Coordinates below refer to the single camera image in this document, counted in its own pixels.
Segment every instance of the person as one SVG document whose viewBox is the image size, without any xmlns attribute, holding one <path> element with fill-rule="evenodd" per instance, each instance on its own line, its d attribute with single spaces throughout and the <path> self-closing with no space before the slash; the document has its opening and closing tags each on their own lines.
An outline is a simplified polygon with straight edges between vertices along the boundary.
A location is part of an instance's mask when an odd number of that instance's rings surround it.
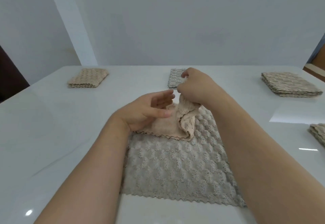
<svg viewBox="0 0 325 224">
<path fill-rule="evenodd" d="M 187 81 L 177 90 L 212 112 L 230 168 L 256 221 L 324 223 L 325 188 L 208 75 L 189 68 L 185 76 Z M 164 108 L 174 97 L 173 90 L 146 94 L 113 113 L 35 224 L 114 223 L 128 136 L 155 118 L 169 117 Z"/>
</svg>

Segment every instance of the dark door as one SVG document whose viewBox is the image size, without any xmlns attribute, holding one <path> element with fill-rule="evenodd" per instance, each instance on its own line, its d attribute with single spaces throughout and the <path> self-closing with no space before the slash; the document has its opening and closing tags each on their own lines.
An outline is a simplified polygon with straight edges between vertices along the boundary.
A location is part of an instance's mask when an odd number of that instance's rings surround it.
<svg viewBox="0 0 325 224">
<path fill-rule="evenodd" d="M 26 79 L 0 46 L 0 103 L 28 86 Z"/>
</svg>

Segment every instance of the beige towel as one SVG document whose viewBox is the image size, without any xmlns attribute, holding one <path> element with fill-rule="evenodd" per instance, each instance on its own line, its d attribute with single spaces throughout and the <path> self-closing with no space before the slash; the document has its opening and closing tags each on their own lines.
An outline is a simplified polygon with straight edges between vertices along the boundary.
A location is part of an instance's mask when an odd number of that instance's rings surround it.
<svg viewBox="0 0 325 224">
<path fill-rule="evenodd" d="M 96 88 L 108 75 L 106 69 L 83 68 L 80 73 L 68 81 L 69 88 Z"/>
<path fill-rule="evenodd" d="M 166 108 L 173 110 L 169 118 L 156 119 L 137 133 L 147 133 L 155 136 L 165 136 L 176 140 L 191 140 L 194 136 L 195 115 L 199 114 L 198 103 L 186 100 L 183 95 L 179 97 L 179 104 L 171 104 Z"/>
<path fill-rule="evenodd" d="M 308 132 L 310 132 L 321 145 L 325 146 L 325 124 L 310 124 Z"/>
<path fill-rule="evenodd" d="M 262 80 L 281 97 L 314 97 L 323 94 L 314 84 L 289 72 L 262 73 Z"/>
</svg>

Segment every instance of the table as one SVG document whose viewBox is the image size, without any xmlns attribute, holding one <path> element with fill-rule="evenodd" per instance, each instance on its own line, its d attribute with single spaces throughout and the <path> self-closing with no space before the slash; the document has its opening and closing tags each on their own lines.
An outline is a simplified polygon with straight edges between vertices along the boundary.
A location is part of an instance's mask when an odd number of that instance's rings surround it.
<svg viewBox="0 0 325 224">
<path fill-rule="evenodd" d="M 95 89 L 67 88 L 81 66 L 67 66 L 0 104 L 0 222 L 33 223 L 87 153 L 108 117 L 148 92 L 167 88 L 171 68 L 105 66 Z M 325 185 L 325 148 L 308 132 L 325 123 L 325 94 L 282 98 L 261 72 L 289 71 L 325 90 L 325 83 L 290 66 L 193 66 L 209 74 L 290 155 Z M 248 209 L 122 195 L 117 223 L 255 223 Z"/>
</svg>

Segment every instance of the bright light spot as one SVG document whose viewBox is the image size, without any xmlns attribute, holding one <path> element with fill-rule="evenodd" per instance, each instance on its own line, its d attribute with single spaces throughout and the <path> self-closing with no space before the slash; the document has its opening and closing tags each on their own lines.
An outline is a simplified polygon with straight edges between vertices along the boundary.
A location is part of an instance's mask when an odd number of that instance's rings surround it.
<svg viewBox="0 0 325 224">
<path fill-rule="evenodd" d="M 30 209 L 30 210 L 28 210 L 28 211 L 26 212 L 25 215 L 26 215 L 26 216 L 29 216 L 32 212 L 33 212 L 33 210 Z"/>
<path fill-rule="evenodd" d="M 304 148 L 299 148 L 299 149 L 304 151 L 318 151 L 317 149 L 304 149 Z"/>
</svg>

